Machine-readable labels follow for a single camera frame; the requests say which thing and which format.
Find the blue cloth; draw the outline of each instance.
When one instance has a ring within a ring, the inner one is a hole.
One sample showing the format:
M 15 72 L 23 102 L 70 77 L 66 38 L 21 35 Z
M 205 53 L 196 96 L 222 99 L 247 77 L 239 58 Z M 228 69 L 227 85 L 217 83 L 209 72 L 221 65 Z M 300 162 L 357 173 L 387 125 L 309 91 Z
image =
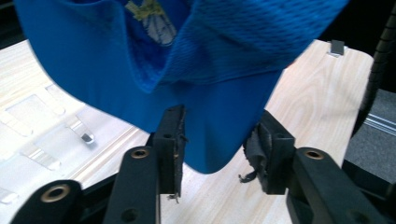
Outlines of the blue cloth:
M 15 0 L 38 60 L 81 101 L 147 132 L 185 105 L 185 160 L 202 173 L 231 159 L 282 69 L 346 2 Z

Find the metal clip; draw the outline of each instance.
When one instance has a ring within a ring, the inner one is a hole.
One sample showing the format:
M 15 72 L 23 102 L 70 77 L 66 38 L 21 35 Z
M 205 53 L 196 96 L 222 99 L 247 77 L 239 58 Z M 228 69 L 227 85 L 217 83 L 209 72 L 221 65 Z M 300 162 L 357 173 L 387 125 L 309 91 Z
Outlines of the metal clip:
M 338 58 L 341 55 L 344 55 L 344 48 L 345 48 L 344 41 L 332 40 L 332 42 L 330 43 L 330 50 L 328 54 Z
M 95 141 L 93 133 L 91 133 L 87 126 L 85 126 L 85 124 L 78 117 L 74 116 L 69 121 L 67 121 L 66 125 L 86 144 L 89 145 Z

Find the yellow embroidery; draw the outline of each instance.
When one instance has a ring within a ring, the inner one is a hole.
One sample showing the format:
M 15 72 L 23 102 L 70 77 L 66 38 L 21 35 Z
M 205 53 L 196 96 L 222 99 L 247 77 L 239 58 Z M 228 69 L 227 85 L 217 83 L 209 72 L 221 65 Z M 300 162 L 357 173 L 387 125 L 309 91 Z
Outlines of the yellow embroidery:
M 125 6 L 128 10 L 134 13 L 134 18 L 142 21 L 150 15 L 164 15 L 163 8 L 155 0 L 147 0 L 142 6 L 137 6 L 134 2 L 128 1 Z

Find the embroidered logo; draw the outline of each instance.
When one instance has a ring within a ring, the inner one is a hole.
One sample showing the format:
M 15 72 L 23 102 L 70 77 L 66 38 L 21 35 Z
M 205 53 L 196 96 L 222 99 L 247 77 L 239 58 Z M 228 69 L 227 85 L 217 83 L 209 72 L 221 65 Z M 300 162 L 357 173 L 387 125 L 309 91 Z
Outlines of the embroidered logo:
M 156 43 L 164 47 L 172 45 L 177 31 L 156 0 L 143 0 L 140 7 L 130 0 L 125 8 L 134 14 L 137 21 L 142 22 L 146 33 Z

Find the wood grain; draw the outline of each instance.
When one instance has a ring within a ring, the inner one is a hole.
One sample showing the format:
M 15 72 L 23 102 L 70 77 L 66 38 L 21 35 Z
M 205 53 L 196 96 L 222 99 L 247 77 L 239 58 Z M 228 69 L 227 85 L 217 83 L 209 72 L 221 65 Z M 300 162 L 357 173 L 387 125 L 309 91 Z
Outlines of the wood grain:
M 266 109 L 296 138 L 341 164 L 365 92 L 373 59 L 346 49 L 338 58 L 329 43 L 314 41 L 282 74 Z
M 354 49 L 346 49 L 344 56 L 335 58 L 327 54 L 329 47 L 314 41 L 284 71 L 266 109 L 296 137 L 297 147 L 325 150 L 340 164 L 373 60 Z M 0 111 L 36 87 L 51 83 L 27 42 L 3 49 L 0 63 Z M 106 167 L 111 174 L 113 166 L 118 167 L 98 158 L 89 164 L 72 176 L 92 183 L 100 179 L 98 174 L 106 175 L 103 170 L 93 174 L 92 167 Z M 290 223 L 285 196 L 265 195 L 258 181 L 239 183 L 238 175 L 252 171 L 241 150 L 213 175 L 184 167 L 179 204 L 162 196 L 163 223 Z

